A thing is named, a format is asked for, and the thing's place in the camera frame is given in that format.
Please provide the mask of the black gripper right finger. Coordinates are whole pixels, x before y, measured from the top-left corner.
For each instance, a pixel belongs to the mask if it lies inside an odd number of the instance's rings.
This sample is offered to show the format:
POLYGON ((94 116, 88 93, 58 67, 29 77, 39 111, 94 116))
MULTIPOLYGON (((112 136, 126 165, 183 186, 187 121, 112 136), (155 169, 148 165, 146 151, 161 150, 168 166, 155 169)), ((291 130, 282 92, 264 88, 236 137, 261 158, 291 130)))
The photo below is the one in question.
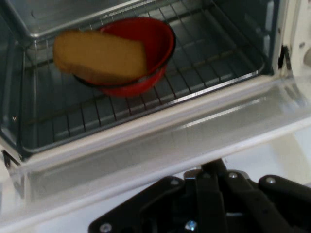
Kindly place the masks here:
POLYGON ((253 182, 220 162, 220 232, 309 233, 311 189, 277 175, 253 182))

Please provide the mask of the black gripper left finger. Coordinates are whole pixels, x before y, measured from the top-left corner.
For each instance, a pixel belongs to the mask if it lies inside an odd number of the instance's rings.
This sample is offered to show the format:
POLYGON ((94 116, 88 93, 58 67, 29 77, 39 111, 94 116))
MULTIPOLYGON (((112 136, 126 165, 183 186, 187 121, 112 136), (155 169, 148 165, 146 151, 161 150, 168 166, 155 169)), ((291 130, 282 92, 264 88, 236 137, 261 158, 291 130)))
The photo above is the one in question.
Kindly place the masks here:
POLYGON ((92 221, 90 233, 185 233, 198 222, 199 180, 215 182, 220 160, 188 170, 182 178, 167 176, 92 221))

